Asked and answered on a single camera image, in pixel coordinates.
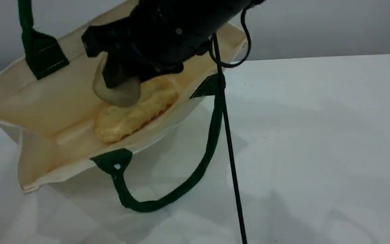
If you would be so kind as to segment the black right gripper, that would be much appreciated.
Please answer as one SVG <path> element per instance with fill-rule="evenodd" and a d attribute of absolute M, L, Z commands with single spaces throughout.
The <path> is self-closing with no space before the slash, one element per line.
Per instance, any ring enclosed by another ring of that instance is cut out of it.
<path fill-rule="evenodd" d="M 103 79 L 116 89 L 180 73 L 186 60 L 208 50 L 215 31 L 213 7 L 136 7 L 128 17 L 89 26 L 82 42 L 88 57 L 108 54 Z"/>

